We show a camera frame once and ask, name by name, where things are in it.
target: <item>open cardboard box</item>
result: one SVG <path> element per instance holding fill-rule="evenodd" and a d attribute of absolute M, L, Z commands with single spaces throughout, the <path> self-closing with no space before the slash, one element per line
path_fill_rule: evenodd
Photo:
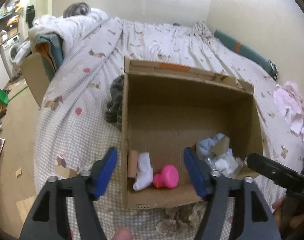
<path fill-rule="evenodd" d="M 125 59 L 122 113 L 123 199 L 128 209 L 170 208 L 200 201 L 183 163 L 183 150 L 224 133 L 233 155 L 263 153 L 251 84 L 234 77 L 167 63 Z M 174 189 L 135 192 L 127 177 L 129 150 L 149 152 L 154 174 L 167 164 L 179 172 Z M 258 174 L 244 167 L 238 178 Z"/>

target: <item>washing machine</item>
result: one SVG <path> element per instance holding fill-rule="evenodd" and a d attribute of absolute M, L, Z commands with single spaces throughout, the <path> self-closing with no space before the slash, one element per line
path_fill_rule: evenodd
<path fill-rule="evenodd" d="M 0 46 L 1 57 L 5 66 L 5 69 L 8 73 L 8 76 L 12 78 L 19 71 L 20 68 L 14 63 L 14 58 L 17 54 L 17 49 L 20 45 L 19 36 L 15 35 L 2 46 Z"/>

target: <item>blue gripper pad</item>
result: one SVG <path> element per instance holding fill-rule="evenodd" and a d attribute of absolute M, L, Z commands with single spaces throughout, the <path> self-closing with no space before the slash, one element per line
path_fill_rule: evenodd
<path fill-rule="evenodd" d="M 112 177 L 113 170 L 117 163 L 117 149 L 114 147 L 109 148 L 106 153 L 104 159 L 100 162 L 103 163 L 103 167 L 101 168 L 101 172 L 98 177 L 95 178 L 95 188 L 93 190 L 93 195 L 95 199 L 99 199 L 104 195 L 107 185 Z"/>
<path fill-rule="evenodd" d="M 188 170 L 188 173 L 189 173 L 191 182 L 194 186 L 194 189 L 196 191 L 196 194 L 200 198 L 205 199 L 205 197 L 208 194 L 212 193 L 211 186 L 209 185 L 209 183 L 210 183 L 209 182 L 209 177 L 207 177 L 207 179 L 204 178 L 204 175 L 200 171 L 200 168 L 202 168 L 202 167 L 199 167 L 196 164 L 196 161 L 198 163 L 200 163 L 201 165 L 205 164 L 207 166 L 207 164 L 206 164 L 206 162 L 201 161 L 196 156 L 194 151 L 193 151 L 193 153 L 191 153 L 191 151 L 193 151 L 191 148 L 185 148 L 184 149 L 184 151 L 183 151 L 183 162 L 185 164 L 186 169 Z"/>

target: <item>metal bolt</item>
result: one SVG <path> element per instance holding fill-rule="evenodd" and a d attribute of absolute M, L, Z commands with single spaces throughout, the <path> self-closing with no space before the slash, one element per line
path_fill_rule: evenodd
<path fill-rule="evenodd" d="M 251 177 L 245 177 L 244 180 L 245 180 L 245 182 L 248 182 L 248 183 L 254 182 L 254 179 Z"/>
<path fill-rule="evenodd" d="M 81 172 L 81 176 L 82 177 L 86 177 L 86 176 L 89 176 L 92 172 L 90 170 L 83 170 Z"/>
<path fill-rule="evenodd" d="M 50 176 L 49 178 L 48 178 L 48 182 L 55 182 L 55 181 L 57 181 L 57 176 Z"/>
<path fill-rule="evenodd" d="M 213 170 L 211 171 L 211 175 L 214 177 L 220 177 L 221 176 L 221 172 L 217 171 L 217 170 Z"/>

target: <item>green dustpan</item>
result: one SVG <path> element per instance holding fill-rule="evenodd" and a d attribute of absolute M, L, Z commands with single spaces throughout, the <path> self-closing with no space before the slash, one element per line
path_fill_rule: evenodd
<path fill-rule="evenodd" d="M 4 106 L 7 106 L 8 102 L 9 100 L 7 94 L 5 93 L 4 90 L 0 89 L 0 103 Z"/>

